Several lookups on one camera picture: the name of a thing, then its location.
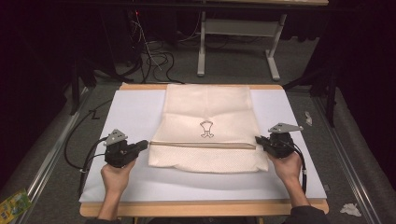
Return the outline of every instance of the table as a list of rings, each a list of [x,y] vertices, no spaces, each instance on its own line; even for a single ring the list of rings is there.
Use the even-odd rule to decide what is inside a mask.
[[[164,95],[164,88],[164,85],[122,85],[116,92],[102,136],[118,128],[129,135],[128,144],[149,140],[161,120],[158,112],[162,110],[163,98],[159,96]],[[267,130],[273,126],[268,121],[270,117],[297,125],[286,93],[280,86],[251,85],[250,88],[255,113],[261,115],[257,119],[262,135],[268,135]],[[258,102],[266,106],[256,106]],[[307,197],[313,206],[328,213],[326,194],[304,139],[300,132],[293,132],[291,136],[305,156],[309,173]],[[98,146],[96,154],[104,150],[104,146]],[[267,173],[195,174],[172,168],[148,167],[147,152],[141,152],[131,172],[128,189],[121,198],[120,217],[258,217],[290,213],[289,195],[277,178],[271,162]],[[99,212],[105,193],[99,171],[104,164],[103,157],[97,157],[92,162],[80,198],[80,213],[84,217],[96,217]],[[213,179],[221,185],[213,184]]]
[[[305,1],[284,1],[284,0],[218,0],[217,2],[236,3],[258,3],[258,4],[278,4],[278,5],[304,5],[304,6],[327,6],[328,0],[305,0]],[[207,19],[206,13],[201,13],[201,44],[198,56],[198,77],[205,75],[205,36],[213,35],[250,35],[272,37],[270,49],[265,51],[265,58],[270,68],[274,81],[279,81],[280,76],[276,68],[274,54],[280,35],[285,25],[287,14],[282,14],[279,21],[236,21]]]

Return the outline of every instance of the table frame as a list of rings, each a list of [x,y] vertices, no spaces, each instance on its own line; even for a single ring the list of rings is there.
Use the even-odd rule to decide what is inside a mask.
[[[249,85],[252,90],[283,90],[278,85]],[[120,86],[128,90],[165,90],[166,85],[128,85]],[[329,212],[325,199],[309,200],[312,206]],[[102,203],[82,203],[80,213],[84,217],[97,217]],[[204,202],[156,202],[120,203],[119,217],[261,217],[288,215],[290,200],[252,200],[252,201],[204,201]]]

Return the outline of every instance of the finger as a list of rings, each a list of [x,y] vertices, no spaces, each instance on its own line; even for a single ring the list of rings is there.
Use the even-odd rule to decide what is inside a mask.
[[[268,156],[268,158],[270,159],[270,161],[272,161],[272,162],[274,162],[274,160],[276,160],[276,158],[275,157],[273,157],[271,154],[269,154],[268,152],[267,152],[267,156]]]
[[[126,164],[124,167],[122,167],[124,170],[131,170],[134,167],[134,164],[136,163],[136,159],[134,159],[133,161],[129,162],[128,164]]]

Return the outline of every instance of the white paper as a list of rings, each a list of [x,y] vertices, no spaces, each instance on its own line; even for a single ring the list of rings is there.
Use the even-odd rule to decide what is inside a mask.
[[[117,91],[107,116],[102,137],[114,129],[128,135],[128,144],[150,140],[161,121],[165,90]],[[253,109],[259,122],[260,132],[269,136],[268,129],[279,122],[298,125],[286,93],[282,90],[251,90]],[[307,151],[300,132],[290,133],[294,143],[304,153],[308,170],[307,198],[326,199],[318,173]],[[105,152],[98,146],[96,154]],[[197,174],[174,168],[148,166],[147,150],[140,153],[131,172],[129,185],[124,191],[123,202],[171,202],[171,201],[226,201],[288,199],[284,185],[276,176],[269,162],[268,172],[248,174]],[[82,203],[101,202],[105,195],[100,170],[104,157],[93,160]]]

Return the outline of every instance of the white cloth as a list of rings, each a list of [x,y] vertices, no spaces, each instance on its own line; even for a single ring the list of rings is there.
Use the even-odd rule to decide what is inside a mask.
[[[268,171],[248,87],[168,85],[148,164],[200,173]]]
[[[347,213],[355,217],[361,217],[361,212],[359,212],[356,204],[353,203],[344,204],[344,207],[341,209],[340,213]]]

